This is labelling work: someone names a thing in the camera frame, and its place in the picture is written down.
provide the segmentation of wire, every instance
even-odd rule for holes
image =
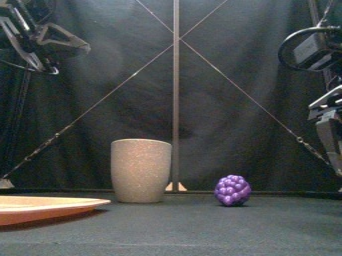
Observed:
[[[289,36],[287,36],[287,38],[284,39],[279,50],[277,50],[277,59],[279,62],[281,63],[281,65],[284,67],[287,67],[291,70],[300,70],[300,71],[307,71],[307,69],[304,68],[299,68],[297,66],[291,65],[285,60],[284,60],[284,49],[288,46],[288,44],[292,42],[292,40],[301,35],[307,35],[307,34],[313,34],[313,33],[325,33],[325,32],[340,32],[340,28],[336,26],[329,26],[329,27],[311,27],[311,28],[305,28],[301,29],[299,31],[296,31],[295,33],[292,33]]]

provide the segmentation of metal pole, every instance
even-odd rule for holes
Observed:
[[[178,192],[178,0],[173,0],[172,192]]]

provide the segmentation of orange plate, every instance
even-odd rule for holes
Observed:
[[[96,198],[0,196],[0,226],[78,214],[108,203]]]

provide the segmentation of ceramic cup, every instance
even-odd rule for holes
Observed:
[[[148,139],[122,139],[110,144],[110,179],[122,203],[160,202],[169,177],[170,144]]]

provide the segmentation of grape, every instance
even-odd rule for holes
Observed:
[[[251,187],[241,176],[228,175],[219,180],[213,195],[225,206],[243,205],[249,199]]]

